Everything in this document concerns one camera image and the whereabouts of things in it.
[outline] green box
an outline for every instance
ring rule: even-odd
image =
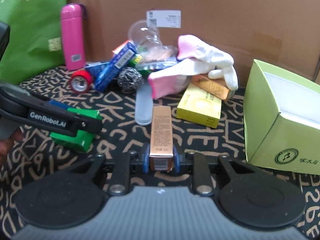
[[[320,175],[320,86],[254,60],[244,95],[247,162]]]
[[[102,120],[102,117],[97,110],[68,108],[68,111]],[[57,144],[74,149],[76,151],[87,152],[90,148],[90,144],[95,137],[95,134],[78,130],[76,137],[71,137],[54,132],[50,133],[50,137]]]

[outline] finger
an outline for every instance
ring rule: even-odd
[[[0,141],[0,155],[7,155],[14,145],[12,138]]]
[[[22,141],[23,140],[23,134],[22,134],[20,127],[12,134],[12,138],[15,141]]]

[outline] tape roll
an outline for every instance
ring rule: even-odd
[[[85,70],[74,72],[69,81],[71,89],[77,94],[83,94],[90,90],[92,84],[92,76]]]

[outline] green shopping bag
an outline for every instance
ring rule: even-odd
[[[18,84],[64,63],[60,11],[67,0],[0,0],[0,21],[11,28],[0,79]]]

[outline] blue medicine box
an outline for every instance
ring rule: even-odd
[[[109,67],[102,70],[98,75],[94,83],[95,89],[103,92],[136,53],[135,46],[131,42],[128,42],[121,51],[110,60]]]
[[[109,62],[95,62],[87,64],[84,69],[92,76],[92,78],[96,79],[97,76],[101,73],[102,70],[109,67]]]

